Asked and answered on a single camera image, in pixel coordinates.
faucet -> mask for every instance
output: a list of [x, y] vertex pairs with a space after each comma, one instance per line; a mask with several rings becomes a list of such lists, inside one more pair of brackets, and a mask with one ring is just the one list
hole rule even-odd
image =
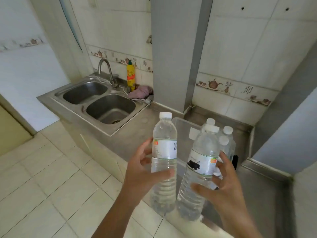
[[103, 62], [106, 62], [106, 64], [108, 65], [108, 69], [109, 69], [109, 73], [110, 73], [110, 82], [111, 82], [111, 85], [115, 88], [118, 87], [118, 84], [117, 84], [117, 80], [115, 80], [113, 78], [113, 75], [112, 75], [112, 71], [111, 71], [111, 68], [110, 68], [110, 64], [108, 62], [108, 60], [106, 58], [102, 58], [98, 64], [98, 74], [100, 75], [101, 74], [101, 65]]

white bottle cap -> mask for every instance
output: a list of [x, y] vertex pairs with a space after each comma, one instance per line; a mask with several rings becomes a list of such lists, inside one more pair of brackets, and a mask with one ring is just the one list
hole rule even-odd
[[172, 118], [172, 113], [170, 113], [170, 112], [160, 112], [159, 113], [159, 118], [160, 119], [166, 119], [166, 118], [168, 118], [168, 119], [171, 119]]
[[210, 132], [217, 133], [217, 132], [219, 132], [219, 127], [214, 126], [214, 125], [210, 125], [210, 124], [206, 124], [205, 130], [206, 130], [206, 131], [210, 131]]
[[210, 124], [210, 125], [215, 125], [216, 120], [214, 120], [214, 119], [212, 119], [212, 118], [209, 118], [209, 119], [207, 119], [206, 123], [207, 123], [207, 124]]
[[227, 144], [229, 144], [229, 139], [227, 136], [220, 136], [219, 138], [219, 143], [223, 146], [226, 146]]
[[224, 127], [224, 133], [226, 135], [230, 135], [230, 134], [232, 134], [232, 132], [233, 132], [233, 128], [232, 127], [230, 127], [230, 126], [225, 126]]

double basin sink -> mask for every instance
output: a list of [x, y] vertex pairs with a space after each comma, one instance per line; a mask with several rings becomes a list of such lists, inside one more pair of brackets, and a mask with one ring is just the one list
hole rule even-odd
[[111, 136], [147, 105], [130, 100], [123, 89], [102, 78], [85, 77], [54, 90], [51, 98]]

ceramic tile floor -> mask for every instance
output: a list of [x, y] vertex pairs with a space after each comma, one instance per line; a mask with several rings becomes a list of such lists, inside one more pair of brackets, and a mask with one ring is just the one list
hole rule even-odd
[[[0, 237], [91, 237], [121, 186], [58, 121], [0, 157]], [[124, 237], [185, 236], [141, 201]]]

sink drain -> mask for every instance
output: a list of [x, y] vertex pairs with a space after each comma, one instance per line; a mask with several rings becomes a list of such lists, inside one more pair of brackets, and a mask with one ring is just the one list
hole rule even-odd
[[119, 123], [121, 120], [115, 120], [115, 121], [113, 121], [112, 122], [112, 124], [114, 124], [114, 123]]

